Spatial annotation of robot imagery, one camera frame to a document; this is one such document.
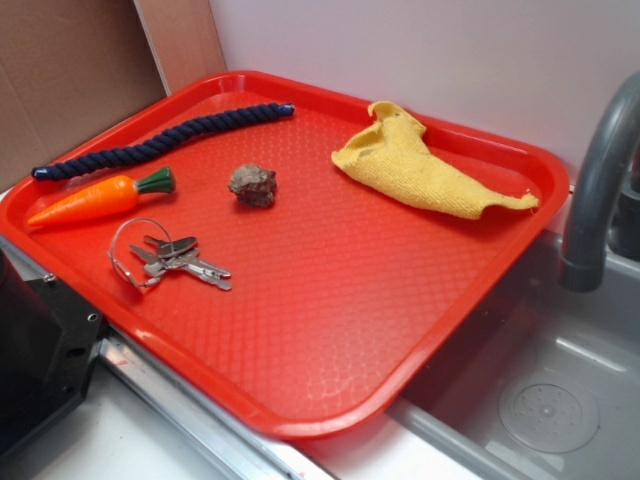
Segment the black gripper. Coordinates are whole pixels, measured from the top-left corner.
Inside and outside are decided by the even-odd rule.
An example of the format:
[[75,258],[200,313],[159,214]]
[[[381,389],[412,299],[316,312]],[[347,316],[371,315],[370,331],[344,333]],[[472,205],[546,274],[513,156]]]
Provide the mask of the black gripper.
[[1,454],[13,456],[86,398],[106,321],[61,280],[25,280],[1,255]]

